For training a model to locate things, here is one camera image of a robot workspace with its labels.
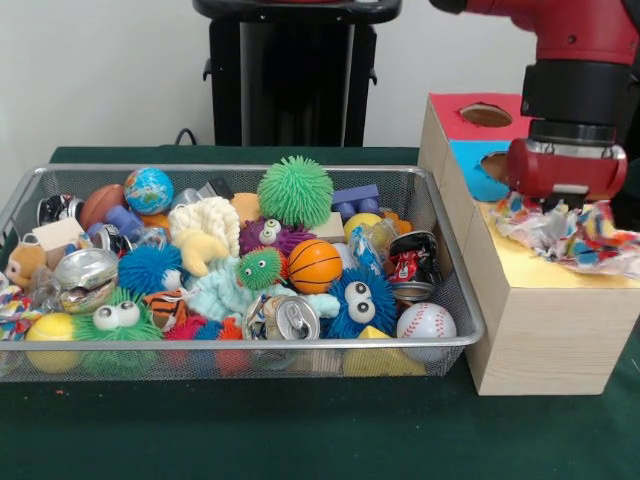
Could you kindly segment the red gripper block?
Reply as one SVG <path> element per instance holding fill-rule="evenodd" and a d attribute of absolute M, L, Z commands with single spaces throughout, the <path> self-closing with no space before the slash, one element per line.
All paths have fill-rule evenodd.
<path fill-rule="evenodd" d="M 594 147 L 532 139 L 514 140 L 506 155 L 508 185 L 520 194 L 538 198 L 543 211 L 556 207 L 556 198 L 569 208 L 585 200 L 608 200 L 622 188 L 627 156 L 618 146 Z"/>

